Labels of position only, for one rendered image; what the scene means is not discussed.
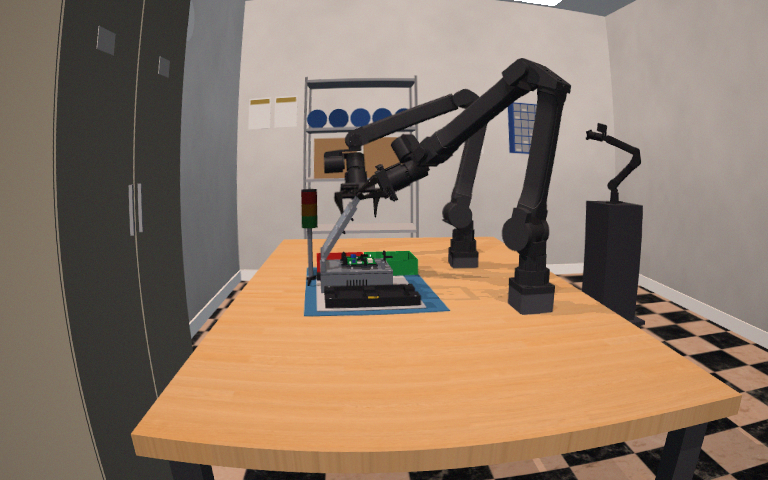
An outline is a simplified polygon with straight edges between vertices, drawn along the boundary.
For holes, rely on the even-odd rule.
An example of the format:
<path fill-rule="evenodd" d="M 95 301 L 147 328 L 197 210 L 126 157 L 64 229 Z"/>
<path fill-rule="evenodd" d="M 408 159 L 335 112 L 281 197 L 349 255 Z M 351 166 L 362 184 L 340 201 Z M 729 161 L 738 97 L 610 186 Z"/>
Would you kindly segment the green circuit board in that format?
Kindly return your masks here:
<path fill-rule="evenodd" d="M 372 256 L 369 257 L 368 254 L 360 254 L 360 256 L 356 256 L 356 254 L 351 254 L 351 256 L 346 256 L 346 257 L 347 257 L 348 265 L 364 264 L 364 258 L 365 257 L 367 259 L 367 264 L 376 264 L 376 262 L 373 259 L 373 257 Z M 351 261 L 351 264 L 349 264 L 350 261 Z"/>

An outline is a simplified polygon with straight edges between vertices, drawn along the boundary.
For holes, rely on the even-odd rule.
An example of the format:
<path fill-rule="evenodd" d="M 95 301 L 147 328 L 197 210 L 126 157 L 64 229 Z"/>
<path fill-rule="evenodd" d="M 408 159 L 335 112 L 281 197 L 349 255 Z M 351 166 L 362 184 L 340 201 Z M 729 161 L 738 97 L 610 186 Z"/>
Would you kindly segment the red bin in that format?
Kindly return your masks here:
<path fill-rule="evenodd" d="M 363 254 L 362 252 L 345 252 L 345 253 L 346 253 L 346 256 L 351 256 L 350 254 L 356 254 L 356 256 L 360 256 L 360 254 Z M 342 252 L 330 253 L 327 260 L 341 259 L 341 254 Z M 317 272 L 320 272 L 320 260 L 321 260 L 320 253 L 317 253 Z"/>

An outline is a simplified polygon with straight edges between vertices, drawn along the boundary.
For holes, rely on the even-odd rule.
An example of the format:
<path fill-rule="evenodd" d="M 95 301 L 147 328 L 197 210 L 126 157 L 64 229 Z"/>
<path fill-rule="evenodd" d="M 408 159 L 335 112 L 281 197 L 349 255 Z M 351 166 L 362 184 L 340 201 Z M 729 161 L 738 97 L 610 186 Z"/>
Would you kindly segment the green square bin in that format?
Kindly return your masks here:
<path fill-rule="evenodd" d="M 373 258 L 384 258 L 381 252 L 364 252 Z M 418 275 L 418 259 L 410 251 L 386 251 L 386 261 L 393 270 L 393 276 L 396 275 Z"/>

